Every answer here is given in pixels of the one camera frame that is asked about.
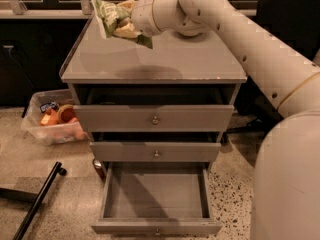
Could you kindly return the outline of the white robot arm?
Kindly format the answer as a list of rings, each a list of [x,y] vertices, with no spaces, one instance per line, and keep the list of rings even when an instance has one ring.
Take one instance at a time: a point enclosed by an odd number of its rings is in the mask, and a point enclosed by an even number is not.
[[[228,0],[138,0],[131,20],[151,37],[216,32],[282,116],[255,164],[251,240],[320,240],[320,68]]]

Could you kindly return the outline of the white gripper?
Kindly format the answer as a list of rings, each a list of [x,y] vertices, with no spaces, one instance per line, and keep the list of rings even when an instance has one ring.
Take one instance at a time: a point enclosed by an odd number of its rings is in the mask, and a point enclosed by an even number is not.
[[[118,3],[120,8],[131,12],[133,22],[114,30],[113,35],[121,38],[134,39],[141,33],[146,37],[160,35],[162,31],[157,27],[154,15],[153,4],[155,0],[126,0]]]

